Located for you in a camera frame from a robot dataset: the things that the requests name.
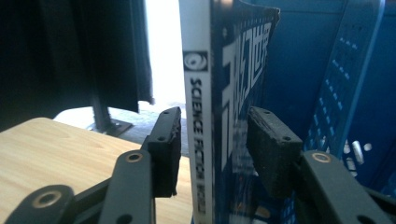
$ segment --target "eye logo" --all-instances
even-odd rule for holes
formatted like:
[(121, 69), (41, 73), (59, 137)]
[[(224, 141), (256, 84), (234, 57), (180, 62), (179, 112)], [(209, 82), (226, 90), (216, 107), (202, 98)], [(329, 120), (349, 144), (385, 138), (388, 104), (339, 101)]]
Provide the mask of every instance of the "eye logo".
[(183, 58), (185, 71), (207, 71), (207, 52), (185, 51)]

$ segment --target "book cover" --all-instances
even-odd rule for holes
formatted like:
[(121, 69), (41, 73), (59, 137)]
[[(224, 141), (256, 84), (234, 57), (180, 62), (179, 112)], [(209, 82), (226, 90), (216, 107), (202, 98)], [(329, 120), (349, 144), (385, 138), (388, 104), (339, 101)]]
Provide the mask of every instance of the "book cover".
[(262, 105), (279, 9), (237, 0), (179, 7), (194, 223), (251, 222), (261, 188), (246, 149), (247, 115)]

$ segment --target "wooden table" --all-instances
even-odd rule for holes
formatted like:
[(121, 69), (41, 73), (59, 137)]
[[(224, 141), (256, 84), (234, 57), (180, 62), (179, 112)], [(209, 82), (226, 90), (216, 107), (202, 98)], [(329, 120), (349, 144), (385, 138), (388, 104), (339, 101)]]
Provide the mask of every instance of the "wooden table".
[[(117, 157), (138, 144), (68, 126), (32, 119), (0, 133), (0, 223), (28, 194), (63, 184), (75, 194), (109, 178)], [(189, 159), (182, 157), (177, 196), (156, 200), (157, 223), (190, 223)]]

